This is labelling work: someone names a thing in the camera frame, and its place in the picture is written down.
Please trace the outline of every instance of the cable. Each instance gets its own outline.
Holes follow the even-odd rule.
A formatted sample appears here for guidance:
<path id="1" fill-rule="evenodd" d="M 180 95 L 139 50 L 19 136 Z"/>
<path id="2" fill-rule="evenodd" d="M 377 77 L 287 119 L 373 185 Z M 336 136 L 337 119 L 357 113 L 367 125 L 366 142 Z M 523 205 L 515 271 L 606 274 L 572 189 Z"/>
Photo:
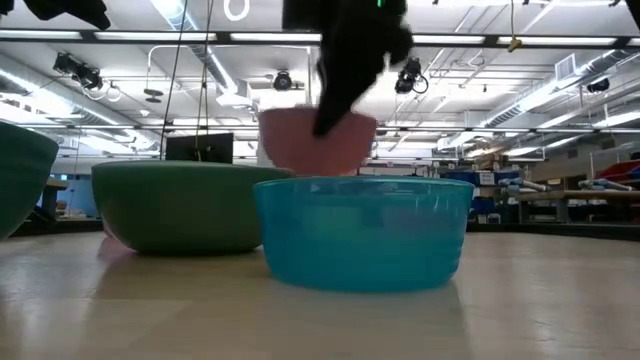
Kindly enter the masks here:
<path id="1" fill-rule="evenodd" d="M 53 84 L 54 82 L 56 82 L 58 79 L 60 79 L 60 78 L 62 78 L 62 77 L 64 77 L 64 76 L 58 76 L 58 77 L 55 77 L 55 78 L 51 79 L 51 81 L 49 81 L 49 82 L 47 82 L 46 84 L 44 84 L 44 85 L 40 86 L 39 88 L 34 89 L 34 90 L 31 90 L 31 91 L 27 92 L 26 94 L 22 95 L 22 97 L 27 97 L 27 96 L 29 96 L 29 95 L 32 95 L 32 94 L 33 94 L 34 92 L 36 92 L 36 91 L 40 91 L 40 90 L 42 90 L 42 89 L 46 88 L 47 86 L 49 86 L 49 85 Z"/>
<path id="2" fill-rule="evenodd" d="M 420 74 L 420 75 L 418 76 L 418 79 L 422 79 L 422 80 L 424 81 L 424 83 L 425 83 L 427 86 L 425 87 L 425 89 L 424 89 L 424 90 L 422 90 L 422 91 L 418 91 L 418 90 L 416 90 L 416 87 L 415 87 L 415 85 L 414 85 L 414 87 L 413 87 L 413 91 L 414 91 L 415 93 L 417 93 L 418 95 L 422 95 L 422 94 L 426 93 L 427 91 L 429 91 L 429 80 L 427 80 L 427 78 L 426 78 L 426 77 L 424 77 L 424 75 L 422 75 L 422 74 Z"/>
<path id="3" fill-rule="evenodd" d="M 209 33 L 210 27 L 211 27 L 211 17 L 213 16 L 213 4 L 215 1 L 213 0 L 207 0 L 207 7 L 209 10 L 209 13 L 207 14 L 207 27 L 206 27 L 206 31 L 207 33 Z M 209 37 L 207 36 L 205 38 L 205 42 L 204 42 L 204 47 L 205 47 L 205 51 L 208 51 L 209 49 Z M 200 148 L 198 147 L 198 136 L 200 133 L 200 115 L 202 112 L 202 93 L 204 90 L 204 103 L 205 103 L 205 116 L 206 116 L 206 121 L 207 121 L 207 135 L 209 134 L 209 91 L 208 88 L 209 86 L 207 85 L 207 63 L 204 62 L 202 64 L 202 75 L 201 75 L 201 87 L 200 87 L 200 96 L 198 97 L 198 119 L 197 119 L 197 127 L 196 127 L 196 139 L 195 139 L 195 147 L 196 147 L 196 154 L 198 154 L 198 161 L 202 161 L 202 157 L 200 156 Z"/>
<path id="4" fill-rule="evenodd" d="M 249 15 L 249 10 L 251 10 L 250 0 L 244 0 L 244 8 L 242 8 L 242 11 L 238 15 L 231 13 L 230 6 L 231 0 L 224 0 L 224 15 L 231 21 L 240 21 L 246 18 L 247 15 Z"/>
<path id="5" fill-rule="evenodd" d="M 105 93 L 104 93 L 104 94 L 102 94 L 101 96 L 93 97 L 93 96 L 91 96 L 91 95 L 89 94 L 89 92 L 87 91 L 87 87 L 86 87 L 86 86 L 83 86 L 83 87 L 82 87 L 82 93 L 84 94 L 84 96 L 88 97 L 89 99 L 91 99 L 91 100 L 93 100 L 93 101 L 99 101 L 99 100 L 102 100 L 102 99 L 104 99 L 104 97 L 105 97 L 105 96 L 107 96 L 107 93 L 105 92 Z"/>
<path id="6" fill-rule="evenodd" d="M 80 138 L 82 137 L 83 131 L 78 131 L 78 144 L 76 146 L 76 159 L 73 164 L 73 176 L 77 179 L 78 177 L 78 159 L 80 158 Z M 75 195 L 75 191 L 71 191 L 71 197 L 69 198 L 69 207 L 67 208 L 67 217 L 71 217 L 71 206 L 73 205 L 73 197 Z"/>
<path id="7" fill-rule="evenodd" d="M 480 49 L 480 51 L 478 51 L 478 53 L 474 57 L 469 59 L 469 61 L 467 61 L 467 65 L 469 65 L 470 67 L 472 67 L 474 69 L 477 69 L 480 66 L 484 65 L 484 63 L 485 63 L 484 58 L 482 58 L 482 63 L 480 63 L 480 65 L 476 65 L 476 64 L 473 63 L 473 61 L 475 61 L 475 59 L 479 58 L 480 55 L 482 55 L 482 52 L 484 52 L 484 49 Z"/>
<path id="8" fill-rule="evenodd" d="M 116 95 L 116 97 L 110 98 L 110 97 L 109 97 L 109 92 L 110 92 L 111 90 L 117 90 L 117 91 L 118 91 L 118 95 Z M 109 100 L 109 101 L 111 101 L 111 102 L 118 102 L 118 101 L 120 101 L 120 99 L 122 98 L 122 90 L 120 90 L 119 88 L 117 88 L 117 87 L 115 87 L 115 86 L 111 85 L 111 86 L 109 87 L 109 89 L 107 89 L 107 92 L 106 92 L 104 95 L 107 97 L 107 100 Z"/>
<path id="9" fill-rule="evenodd" d="M 173 95 L 173 85 L 176 82 L 176 73 L 178 72 L 178 61 L 180 60 L 180 49 L 182 48 L 182 35 L 184 34 L 184 22 L 187 18 L 187 7 L 189 6 L 189 0 L 184 0 L 184 8 L 182 9 L 182 20 L 180 21 L 180 35 L 178 36 L 178 46 L 176 48 L 176 58 L 173 63 L 173 72 L 171 74 L 171 84 L 169 85 L 169 96 L 167 97 L 167 109 L 164 112 L 164 121 L 162 122 L 162 134 L 160 134 L 160 156 L 159 160 L 162 160 L 162 150 L 164 148 L 164 134 L 167 128 L 167 118 L 169 117 L 169 108 L 171 107 L 171 96 Z"/>
<path id="10" fill-rule="evenodd" d="M 516 5 L 511 0 L 511 39 L 516 39 L 516 25 L 515 25 L 515 17 L 516 17 Z"/>

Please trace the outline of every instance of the pink bowl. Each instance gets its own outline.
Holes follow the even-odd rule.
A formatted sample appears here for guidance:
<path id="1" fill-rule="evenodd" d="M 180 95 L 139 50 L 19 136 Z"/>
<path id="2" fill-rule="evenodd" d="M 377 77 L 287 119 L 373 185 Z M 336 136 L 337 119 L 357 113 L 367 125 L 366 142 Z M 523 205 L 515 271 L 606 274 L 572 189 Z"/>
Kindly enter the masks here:
<path id="1" fill-rule="evenodd" d="M 326 137 L 316 139 L 315 118 L 312 108 L 260 114 L 260 141 L 273 164 L 302 176 L 340 176 L 358 168 L 371 151 L 376 120 L 349 113 Z"/>

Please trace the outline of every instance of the security camera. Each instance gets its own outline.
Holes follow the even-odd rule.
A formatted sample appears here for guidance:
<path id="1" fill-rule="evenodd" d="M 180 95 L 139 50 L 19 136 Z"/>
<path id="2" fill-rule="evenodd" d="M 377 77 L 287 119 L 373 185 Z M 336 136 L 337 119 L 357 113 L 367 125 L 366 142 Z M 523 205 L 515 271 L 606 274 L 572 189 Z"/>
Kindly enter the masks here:
<path id="1" fill-rule="evenodd" d="M 273 88 L 276 91 L 287 91 L 293 86 L 293 80 L 289 76 L 288 71 L 280 71 L 276 75 L 276 79 L 273 81 Z"/>

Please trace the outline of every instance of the green bowl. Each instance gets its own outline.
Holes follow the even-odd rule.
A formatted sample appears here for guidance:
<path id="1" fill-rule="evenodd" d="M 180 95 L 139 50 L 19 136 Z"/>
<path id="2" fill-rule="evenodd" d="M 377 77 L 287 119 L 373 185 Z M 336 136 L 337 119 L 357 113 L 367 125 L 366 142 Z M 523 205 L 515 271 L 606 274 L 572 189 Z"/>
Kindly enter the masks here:
<path id="1" fill-rule="evenodd" d="M 141 254 L 222 255 L 259 246 L 253 185 L 291 177 L 273 168 L 191 161 L 125 161 L 92 169 L 110 232 Z"/>
<path id="2" fill-rule="evenodd" d="M 0 122 L 0 240 L 38 203 L 57 154 L 58 144 L 48 137 Z"/>

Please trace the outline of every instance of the blue bowl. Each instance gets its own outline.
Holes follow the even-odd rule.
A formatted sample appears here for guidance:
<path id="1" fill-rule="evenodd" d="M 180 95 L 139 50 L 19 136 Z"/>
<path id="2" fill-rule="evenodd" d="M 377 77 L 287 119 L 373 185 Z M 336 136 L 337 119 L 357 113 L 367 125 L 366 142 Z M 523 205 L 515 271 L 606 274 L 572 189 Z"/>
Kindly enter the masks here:
<path id="1" fill-rule="evenodd" d="M 273 276 L 353 292 L 445 284 L 458 269 L 473 189 L 415 177 L 299 178 L 254 187 Z"/>

